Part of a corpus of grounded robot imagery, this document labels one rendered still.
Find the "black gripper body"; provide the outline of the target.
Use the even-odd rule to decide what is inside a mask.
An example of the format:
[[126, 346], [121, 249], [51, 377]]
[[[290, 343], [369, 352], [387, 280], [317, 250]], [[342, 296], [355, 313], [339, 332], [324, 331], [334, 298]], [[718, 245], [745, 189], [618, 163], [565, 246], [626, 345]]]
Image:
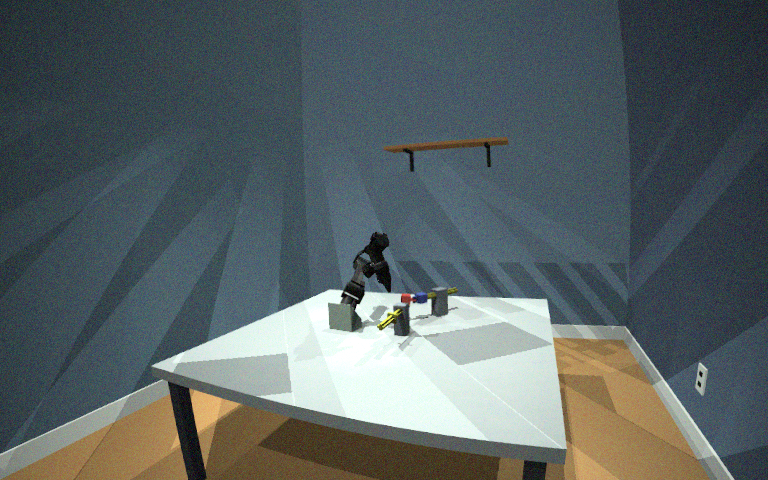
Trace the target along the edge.
[[[389, 268], [387, 261], [385, 261], [384, 256], [382, 254], [375, 255], [371, 258], [371, 260], [374, 262], [373, 269], [374, 272], [383, 270], [385, 268]], [[382, 280], [380, 276], [376, 276], [377, 280]]]

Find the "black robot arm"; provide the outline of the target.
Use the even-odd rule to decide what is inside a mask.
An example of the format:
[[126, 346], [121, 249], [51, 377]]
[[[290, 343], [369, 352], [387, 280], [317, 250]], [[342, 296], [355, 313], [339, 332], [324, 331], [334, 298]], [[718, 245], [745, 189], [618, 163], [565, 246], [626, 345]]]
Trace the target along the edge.
[[[372, 234], [370, 240], [370, 243], [365, 246], [364, 250], [358, 252], [356, 255], [353, 261], [353, 268], [355, 269], [354, 276], [350, 282], [346, 284], [342, 294], [340, 295], [342, 298], [339, 303], [349, 304], [354, 310], [356, 309], [357, 304], [360, 304], [365, 295], [365, 282], [362, 281], [363, 275], [369, 279], [375, 273], [373, 269], [374, 262], [372, 260], [370, 262], [360, 257], [359, 255], [366, 253], [371, 259], [375, 255], [382, 254], [384, 249], [389, 246], [389, 239], [385, 233], [381, 234], [376, 231]], [[345, 293], [357, 298], [358, 300]]]

